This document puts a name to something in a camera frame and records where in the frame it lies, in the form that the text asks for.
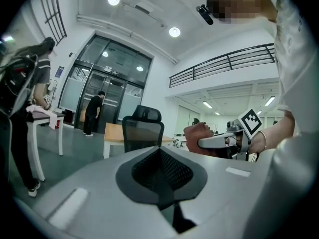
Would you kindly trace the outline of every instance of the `black pants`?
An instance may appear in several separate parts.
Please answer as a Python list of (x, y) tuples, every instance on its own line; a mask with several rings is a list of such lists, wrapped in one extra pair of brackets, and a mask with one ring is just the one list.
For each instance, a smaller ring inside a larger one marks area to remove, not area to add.
[(28, 158), (28, 126), (23, 115), (13, 114), (10, 119), (12, 123), (11, 152), (24, 185), (32, 189), (35, 187), (35, 182)]
[(95, 116), (94, 115), (85, 115), (84, 128), (83, 132), (85, 134), (91, 134), (92, 127), (94, 125)]

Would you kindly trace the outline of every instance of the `camera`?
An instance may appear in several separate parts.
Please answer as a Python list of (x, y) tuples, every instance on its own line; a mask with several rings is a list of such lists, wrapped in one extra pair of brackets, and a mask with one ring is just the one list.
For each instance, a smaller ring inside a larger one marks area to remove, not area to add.
[(208, 8), (204, 4), (196, 7), (196, 10), (203, 17), (203, 19), (207, 22), (208, 25), (214, 24), (214, 21), (212, 17), (210, 16), (211, 13), (209, 12)]

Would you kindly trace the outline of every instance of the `ceiling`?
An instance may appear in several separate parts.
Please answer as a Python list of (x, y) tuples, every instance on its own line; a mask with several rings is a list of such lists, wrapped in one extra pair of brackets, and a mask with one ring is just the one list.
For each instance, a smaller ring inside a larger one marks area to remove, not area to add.
[[(102, 19), (141, 35), (169, 55), (179, 58), (187, 51), (241, 31), (260, 28), (265, 21), (226, 24), (214, 21), (209, 26), (196, 7), (206, 0), (121, 0), (117, 6), (108, 0), (79, 0), (79, 14)], [(178, 27), (181, 35), (173, 38), (168, 30)]]
[(3, 43), (3, 45), (6, 46), (8, 53), (38, 43), (30, 29), (25, 24), (20, 11), (18, 11), (18, 13), (15, 15), (7, 29), (7, 32), (3, 36), (12, 36), (13, 38), (13, 40)]
[[(268, 106), (265, 103), (271, 96), (275, 100)], [(255, 111), (263, 111), (260, 116), (283, 116), (282, 111), (277, 110), (280, 97), (279, 82), (254, 82), (246, 85), (232, 86), (222, 89), (208, 89), (196, 91), (186, 95), (176, 96), (178, 99), (193, 105), (205, 114), (238, 116), (249, 108)], [(213, 108), (203, 104), (208, 102)]]

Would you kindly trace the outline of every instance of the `black metal railing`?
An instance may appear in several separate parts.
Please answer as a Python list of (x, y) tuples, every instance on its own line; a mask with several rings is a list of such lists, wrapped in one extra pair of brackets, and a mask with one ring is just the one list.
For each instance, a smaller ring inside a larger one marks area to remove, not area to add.
[(49, 25), (56, 45), (58, 45), (64, 37), (67, 37), (61, 16), (59, 0), (41, 0), (41, 4), (46, 19), (44, 23)]
[(275, 62), (273, 43), (236, 50), (192, 66), (169, 78), (169, 87), (194, 81), (209, 75), (235, 70), (243, 67)]

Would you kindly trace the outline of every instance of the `white sneaker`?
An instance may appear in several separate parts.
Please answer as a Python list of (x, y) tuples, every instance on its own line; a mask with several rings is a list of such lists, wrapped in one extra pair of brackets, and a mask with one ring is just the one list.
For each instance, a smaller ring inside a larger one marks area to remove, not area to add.
[(35, 187), (33, 189), (28, 189), (28, 195), (30, 197), (36, 197), (37, 190), (40, 188), (41, 183), (37, 179), (34, 179), (35, 181)]

